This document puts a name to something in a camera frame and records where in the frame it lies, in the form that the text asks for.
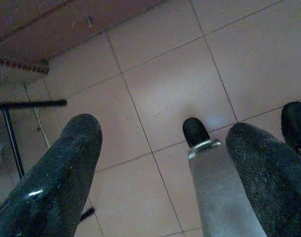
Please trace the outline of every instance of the beige floor tile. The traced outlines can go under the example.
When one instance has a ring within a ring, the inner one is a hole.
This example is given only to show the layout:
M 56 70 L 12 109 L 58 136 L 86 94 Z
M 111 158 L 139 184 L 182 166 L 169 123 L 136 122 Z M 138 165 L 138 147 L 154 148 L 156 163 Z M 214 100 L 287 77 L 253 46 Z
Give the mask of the beige floor tile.
M 28 97 L 21 82 L 6 82 L 0 85 L 0 103 L 27 100 Z
M 278 0 L 192 0 L 204 34 L 234 22 Z
M 200 119 L 208 131 L 235 122 L 204 39 L 198 39 L 124 74 L 151 148 L 184 140 L 182 124 Z
M 42 73 L 0 65 L 0 85 L 3 85 L 4 83 L 29 83 L 43 77 L 44 74 Z
M 61 99 L 118 73 L 107 36 L 102 34 L 52 59 L 44 79 L 51 98 Z
M 46 101 L 50 100 L 45 83 L 43 79 L 34 81 L 27 85 L 27 91 L 32 101 Z M 44 132 L 49 140 L 50 145 L 59 138 L 61 134 L 61 126 L 59 124 L 54 108 L 35 108 L 36 113 L 40 119 Z
M 201 227 L 188 149 L 187 143 L 181 143 L 154 153 L 183 230 Z
M 201 36 L 187 0 L 169 0 L 110 30 L 122 71 Z
M 5 199 L 8 197 L 10 192 L 15 188 L 15 184 L 9 174 L 6 172 L 5 168 L 0 170 L 0 206 L 3 204 Z
M 68 105 L 58 109 L 57 113 L 62 126 L 75 115 L 83 113 L 98 119 L 103 133 L 98 169 L 150 152 L 121 76 L 72 96 Z
M 207 36 L 238 120 L 301 99 L 301 0 Z
M 185 236 L 186 237 L 203 237 L 203 232 L 202 232 L 202 229 L 186 231 Z
M 22 165 L 27 173 L 48 150 L 42 133 L 38 131 L 38 122 L 32 110 L 20 110 L 14 132 Z
M 151 155 L 96 173 L 89 197 L 106 237 L 181 231 Z

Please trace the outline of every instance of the black metal bar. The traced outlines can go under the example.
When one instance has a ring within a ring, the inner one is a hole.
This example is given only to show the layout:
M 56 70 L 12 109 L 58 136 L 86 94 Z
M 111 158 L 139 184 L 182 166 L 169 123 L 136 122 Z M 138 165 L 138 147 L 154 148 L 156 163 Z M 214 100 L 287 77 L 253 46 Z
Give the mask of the black metal bar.
M 23 169 L 23 166 L 22 166 L 22 162 L 21 162 L 21 158 L 20 158 L 20 153 L 19 153 L 16 137 L 15 137 L 14 132 L 13 132 L 11 117 L 10 117 L 10 114 L 9 114 L 9 110 L 7 108 L 3 109 L 2 112 L 3 112 L 4 121 L 6 122 L 7 130 L 8 130 L 8 134 L 9 134 L 9 139 L 10 139 L 10 142 L 11 142 L 12 151 L 13 151 L 13 155 L 14 155 L 14 158 L 15 158 L 15 161 L 16 161 L 19 177 L 21 179 L 24 176 L 24 169 Z
M 53 107 L 53 106 L 65 106 L 65 105 L 67 105 L 66 100 L 0 103 L 0 110 L 22 109 L 22 108 L 31 108 L 31 107 Z

